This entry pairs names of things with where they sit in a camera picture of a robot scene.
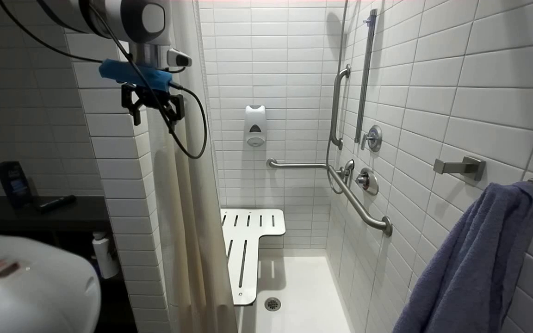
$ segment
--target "vertical grab bar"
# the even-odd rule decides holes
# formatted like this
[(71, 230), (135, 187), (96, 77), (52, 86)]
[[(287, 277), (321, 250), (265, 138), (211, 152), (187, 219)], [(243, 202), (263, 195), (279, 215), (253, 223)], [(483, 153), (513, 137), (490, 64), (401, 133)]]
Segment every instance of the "vertical grab bar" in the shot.
[(330, 141), (342, 149), (342, 139), (336, 137), (336, 121), (339, 116), (339, 99), (341, 96), (341, 80), (344, 76), (347, 78), (351, 75), (351, 65), (343, 68), (335, 77), (334, 92), (332, 93), (332, 114), (330, 116)]
[(361, 97), (359, 97), (359, 108), (357, 112), (357, 130), (355, 131), (355, 143), (361, 139), (361, 127), (363, 127), (363, 111), (366, 107), (367, 84), (370, 77), (370, 63), (372, 62), (372, 45), (376, 32), (377, 9), (370, 11), (370, 16), (364, 21), (369, 30), (367, 32), (366, 58), (363, 64), (363, 78), (361, 79)]

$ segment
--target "shower floor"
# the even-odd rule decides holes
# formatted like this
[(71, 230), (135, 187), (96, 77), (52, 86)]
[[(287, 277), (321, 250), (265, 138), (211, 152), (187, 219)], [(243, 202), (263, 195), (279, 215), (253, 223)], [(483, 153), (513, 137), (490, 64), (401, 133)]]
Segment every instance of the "shower floor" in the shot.
[[(239, 333), (350, 333), (326, 252), (320, 249), (259, 250), (258, 293), (236, 307)], [(281, 307), (265, 308), (276, 297)]]

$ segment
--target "black bracket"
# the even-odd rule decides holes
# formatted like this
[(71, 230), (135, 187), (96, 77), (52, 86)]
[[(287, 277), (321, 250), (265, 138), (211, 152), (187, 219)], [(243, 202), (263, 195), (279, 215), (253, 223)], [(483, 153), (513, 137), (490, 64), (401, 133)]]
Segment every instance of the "black bracket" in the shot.
[[(133, 92), (139, 97), (139, 99), (133, 103)], [(156, 99), (161, 103), (161, 106), (157, 105)], [(181, 94), (170, 95), (167, 91), (153, 90), (150, 91), (147, 88), (123, 84), (121, 86), (121, 105), (129, 110), (129, 114), (133, 117), (133, 124), (138, 126), (141, 123), (141, 111), (142, 105), (146, 107), (155, 108), (166, 116), (171, 126), (173, 127), (178, 120), (184, 118), (184, 97)]]

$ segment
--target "shower drain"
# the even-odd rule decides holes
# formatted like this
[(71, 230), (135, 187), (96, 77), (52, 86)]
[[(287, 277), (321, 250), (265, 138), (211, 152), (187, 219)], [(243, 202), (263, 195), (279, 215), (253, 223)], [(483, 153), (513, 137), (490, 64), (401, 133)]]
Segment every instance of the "shower drain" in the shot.
[(269, 297), (265, 301), (265, 308), (269, 311), (277, 311), (281, 308), (281, 301), (276, 297)]

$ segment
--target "blue tape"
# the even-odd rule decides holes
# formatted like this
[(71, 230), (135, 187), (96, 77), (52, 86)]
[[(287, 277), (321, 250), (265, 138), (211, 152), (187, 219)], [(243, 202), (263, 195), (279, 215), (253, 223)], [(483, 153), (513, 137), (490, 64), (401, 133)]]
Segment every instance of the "blue tape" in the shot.
[[(167, 85), (172, 80), (172, 74), (157, 70), (152, 67), (137, 66), (144, 78), (154, 90), (167, 91)], [(102, 78), (116, 80), (116, 82), (127, 82), (138, 86), (145, 86), (139, 75), (133, 70), (131, 64), (111, 59), (103, 61), (98, 68)]]

